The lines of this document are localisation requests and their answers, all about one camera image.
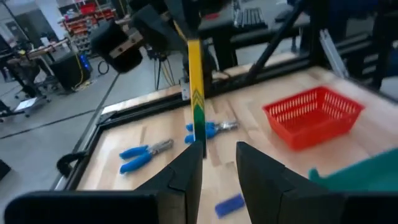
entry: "yellow green ruler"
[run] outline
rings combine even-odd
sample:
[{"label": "yellow green ruler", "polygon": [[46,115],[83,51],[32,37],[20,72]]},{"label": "yellow green ruler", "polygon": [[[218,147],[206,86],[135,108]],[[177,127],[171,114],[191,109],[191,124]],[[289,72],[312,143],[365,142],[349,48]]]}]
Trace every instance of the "yellow green ruler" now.
[{"label": "yellow green ruler", "polygon": [[193,133],[195,141],[203,144],[203,158],[206,157],[205,128],[205,89],[201,65],[201,46],[199,40],[188,41],[189,82],[191,93],[191,109],[193,116]]}]

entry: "blue handle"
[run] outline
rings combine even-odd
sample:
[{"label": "blue handle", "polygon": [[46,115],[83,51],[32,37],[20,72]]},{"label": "blue handle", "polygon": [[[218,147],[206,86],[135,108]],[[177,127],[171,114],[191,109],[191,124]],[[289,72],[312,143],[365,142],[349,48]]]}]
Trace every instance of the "blue handle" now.
[{"label": "blue handle", "polygon": [[[205,127],[206,127],[206,129],[208,129],[208,128],[214,127],[215,125],[216,125],[216,124],[215,124],[214,122],[212,122],[212,121],[207,121],[206,124],[205,124]],[[185,128],[186,128],[188,131],[193,131],[193,124],[192,124],[192,123],[187,124],[187,125],[185,126]]]},{"label": "blue handle", "polygon": [[[214,136],[216,136],[216,134],[217,134],[216,129],[214,129],[214,128],[206,129],[206,138],[207,139],[214,138]],[[195,141],[195,137],[193,134],[189,134],[185,137],[184,141],[186,144],[191,144]]]},{"label": "blue handle", "polygon": [[148,145],[134,147],[119,154],[120,158],[128,159],[134,156],[139,156],[147,152]]},{"label": "blue handle", "polygon": [[138,170],[143,165],[147,164],[151,159],[152,159],[152,154],[149,152],[146,152],[146,153],[142,154],[141,156],[137,157],[137,159],[134,159],[133,161],[122,165],[120,167],[120,173],[123,174],[125,172],[132,172],[132,171]]}]

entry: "table frame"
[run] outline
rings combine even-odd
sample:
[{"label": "table frame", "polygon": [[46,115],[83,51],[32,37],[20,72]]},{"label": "table frame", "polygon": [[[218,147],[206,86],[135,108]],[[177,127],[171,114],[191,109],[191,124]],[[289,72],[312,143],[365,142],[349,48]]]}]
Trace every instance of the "table frame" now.
[{"label": "table frame", "polygon": [[[297,16],[301,13],[301,11],[303,11],[305,6],[307,6],[307,3],[311,3],[312,6],[315,6],[312,7],[314,9],[312,11],[312,18],[315,19],[312,19],[311,23],[311,51],[307,54],[298,56],[297,58],[264,67],[265,63],[272,55],[276,46],[284,38],[284,34],[287,32],[287,30],[291,28]],[[325,27],[322,24],[322,21],[325,21],[322,20],[325,15],[323,15],[322,12],[327,11],[322,9],[326,9],[326,7],[327,1],[303,0],[298,2],[298,4],[295,6],[293,13],[286,20],[285,24],[280,28],[275,37],[271,40],[268,48],[266,48],[260,59],[251,67],[250,71],[226,80],[219,80],[212,83],[211,88],[205,93],[206,98],[222,95],[224,93],[255,85],[257,83],[264,82],[273,78],[290,75],[291,73],[294,73],[296,71],[305,70],[306,68],[310,68],[313,66],[328,67],[333,62],[329,61],[329,59],[325,56],[325,53],[323,52],[320,43],[320,31],[324,30],[323,28]],[[363,54],[364,51],[372,52],[378,47],[379,45],[375,44],[373,39],[369,39],[367,37],[355,37],[355,39],[348,39],[335,45],[335,49],[338,52],[337,57],[342,58],[352,57],[353,55],[357,54]],[[362,85],[361,83],[353,80],[350,77],[346,77],[346,79],[362,88],[366,88],[369,91],[374,92],[375,94],[389,101],[397,103],[395,99],[384,95],[368,86]],[[72,152],[72,154],[62,157],[57,162],[57,169],[64,177],[67,178],[67,183],[63,189],[75,190],[78,187],[79,181],[85,172],[85,169],[90,161],[90,158],[96,148],[98,141],[100,140],[101,134],[105,130],[133,121],[137,121],[148,116],[163,113],[165,111],[174,110],[182,106],[187,106],[189,104],[190,100],[182,100],[181,93],[174,93],[172,95],[159,98],[157,100],[101,115],[96,124],[95,130],[91,134],[84,150],[80,152]],[[74,165],[74,167],[72,167],[70,164],[74,161],[77,161],[77,163]]]}]

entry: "red plastic basket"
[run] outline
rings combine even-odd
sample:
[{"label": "red plastic basket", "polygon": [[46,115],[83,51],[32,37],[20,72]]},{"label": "red plastic basket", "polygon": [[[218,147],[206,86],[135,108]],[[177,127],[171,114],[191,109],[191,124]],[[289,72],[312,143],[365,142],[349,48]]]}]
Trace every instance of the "red plastic basket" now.
[{"label": "red plastic basket", "polygon": [[299,151],[347,133],[364,106],[320,86],[262,109],[271,128]]},{"label": "red plastic basket", "polygon": [[95,12],[95,3],[87,3],[87,4],[83,5],[83,6],[80,6],[80,12],[83,15]]}]

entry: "metal frame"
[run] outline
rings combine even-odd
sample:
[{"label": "metal frame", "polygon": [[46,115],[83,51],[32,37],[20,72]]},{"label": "metal frame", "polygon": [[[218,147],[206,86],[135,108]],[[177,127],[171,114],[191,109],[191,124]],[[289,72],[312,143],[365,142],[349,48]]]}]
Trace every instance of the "metal frame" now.
[{"label": "metal frame", "polygon": [[[307,1],[312,1],[312,6],[316,6],[313,7],[313,15],[311,15],[311,26],[313,31],[311,51],[308,54],[301,55],[297,58],[293,58],[291,60],[287,60],[264,68],[264,64],[272,55],[274,49],[279,44],[279,42],[283,39],[284,33],[286,33],[286,31],[292,27],[294,20],[303,11]],[[322,14],[322,10],[320,9],[320,7],[326,6],[326,1],[303,0],[298,2],[290,18],[281,27],[278,34],[275,35],[274,39],[271,41],[271,44],[268,46],[268,48],[266,48],[260,59],[252,66],[250,71],[235,77],[231,77],[227,80],[213,82],[213,84],[210,86],[211,88],[205,93],[206,98],[225,94],[230,91],[244,88],[246,86],[251,86],[273,78],[290,75],[291,73],[298,70],[304,70],[306,68],[310,68],[316,65],[323,67],[330,67],[330,65],[332,65],[332,68],[336,68],[338,70],[341,69],[341,62],[343,61],[342,58],[350,58],[352,56],[355,56],[356,54],[362,55],[363,52],[368,52],[369,54],[377,52],[378,49],[373,44],[373,39],[368,36],[362,35],[352,37],[336,45],[334,45],[333,41],[328,38],[326,38],[326,41],[325,38],[321,40],[321,32],[322,34],[325,33],[325,31],[322,29],[322,18],[324,18],[325,15]],[[325,55],[325,53],[323,52],[325,49],[326,51],[328,51],[327,55],[330,54],[332,55],[331,57],[327,57]],[[368,90],[373,91],[390,101],[396,102],[395,99],[389,98],[388,96],[383,95],[382,93],[379,93],[378,91],[373,90],[368,86],[364,86],[351,78],[347,79],[357,84],[358,86],[367,88]],[[148,116],[174,110],[182,106],[187,106],[189,104],[190,100],[183,100],[182,94],[176,93],[158,100],[134,106],[132,108],[103,114],[100,117],[95,127],[95,130],[91,134],[90,140],[88,141],[84,150],[78,153],[74,152],[74,154],[72,154],[74,157],[72,156],[72,158],[70,154],[59,160],[57,168],[59,169],[61,174],[67,178],[66,186],[63,189],[75,190],[78,187],[79,181],[84,174],[84,171],[90,161],[91,155],[93,154],[103,131],[119,125],[130,123],[132,121],[137,121]],[[78,162],[72,168],[70,166],[70,163],[74,160],[77,160]]]}]

